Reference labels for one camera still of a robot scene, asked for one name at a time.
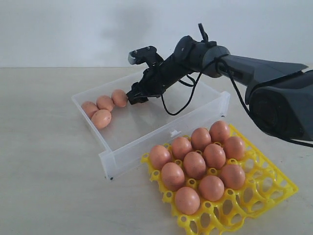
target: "black robot arm segment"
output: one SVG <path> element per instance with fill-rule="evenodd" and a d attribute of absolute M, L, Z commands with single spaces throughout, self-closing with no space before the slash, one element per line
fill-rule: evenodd
<path fill-rule="evenodd" d="M 231 55 L 227 48 L 208 40 L 201 24 L 199 29 L 201 42 L 190 36 L 181 38 L 166 60 L 155 47 L 129 54 L 131 64 L 149 66 L 127 93 L 131 104 L 162 96 L 167 88 L 194 72 L 213 78 L 224 75 L 234 86 L 234 81 L 246 86 L 244 103 L 249 110 L 243 101 L 242 105 L 263 132 L 286 140 L 313 141 L 313 71 L 303 72 L 307 68 L 303 64 Z"/>

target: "white table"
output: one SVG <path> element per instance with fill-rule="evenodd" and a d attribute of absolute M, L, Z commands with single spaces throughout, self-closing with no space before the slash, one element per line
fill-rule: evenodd
<path fill-rule="evenodd" d="M 101 149 L 70 99 L 138 70 L 0 70 L 1 235 L 185 234 L 161 202 L 145 165 L 112 183 L 103 178 Z M 227 78 L 202 80 L 231 93 L 226 120 L 300 188 L 233 234 L 312 234 L 313 150 L 262 133 Z"/>

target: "clear plastic container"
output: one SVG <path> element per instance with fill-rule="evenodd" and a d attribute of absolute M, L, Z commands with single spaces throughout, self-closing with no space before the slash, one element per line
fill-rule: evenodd
<path fill-rule="evenodd" d="M 192 101 L 177 116 L 171 116 L 163 108 L 161 98 L 150 98 L 148 102 L 117 108 L 112 111 L 111 123 L 97 130 L 82 110 L 85 101 L 96 102 L 100 95 L 111 95 L 115 89 L 128 92 L 134 82 L 142 78 L 135 73 L 111 83 L 76 94 L 73 102 L 83 115 L 90 130 L 103 147 L 99 154 L 105 177 L 113 180 L 140 165 L 141 156 L 156 144 L 164 144 L 181 135 L 190 135 L 199 126 L 210 126 L 226 116 L 230 94 L 217 92 L 199 82 Z M 192 88 L 175 83 L 164 93 L 167 109 L 177 112 L 188 101 Z"/>

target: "white wall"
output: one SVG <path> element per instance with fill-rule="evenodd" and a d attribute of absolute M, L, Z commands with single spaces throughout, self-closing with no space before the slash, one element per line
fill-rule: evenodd
<path fill-rule="evenodd" d="M 154 45 L 164 58 L 185 35 L 232 54 L 313 62 L 312 0 L 0 0 L 0 67 L 129 66 Z"/>

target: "yellow egg tray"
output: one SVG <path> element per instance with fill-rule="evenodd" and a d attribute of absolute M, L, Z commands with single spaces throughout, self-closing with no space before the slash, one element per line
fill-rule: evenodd
<path fill-rule="evenodd" d="M 225 188 L 223 197 L 216 202 L 206 201 L 200 196 L 200 208 L 193 215 L 185 215 L 177 210 L 174 201 L 176 192 L 169 191 L 164 186 L 160 171 L 150 164 L 149 153 L 142 155 L 141 162 L 148 165 L 150 181 L 157 181 L 163 203 L 171 204 L 172 216 L 177 216 L 177 224 L 185 229 L 187 235 L 221 235 L 226 231 L 237 231 L 246 218 L 257 218 L 298 192 L 298 187 L 259 149 L 233 125 L 230 124 L 229 127 L 231 136 L 239 136 L 245 141 L 246 151 L 242 160 L 228 159 L 226 163 L 238 164 L 244 169 L 245 184 L 239 190 Z M 170 144 L 164 146 L 171 150 Z M 172 159 L 182 167 L 181 160 Z M 207 174 L 218 175 L 219 170 L 210 168 L 207 169 Z M 186 176 L 186 186 L 192 187 L 198 194 L 199 182 Z"/>

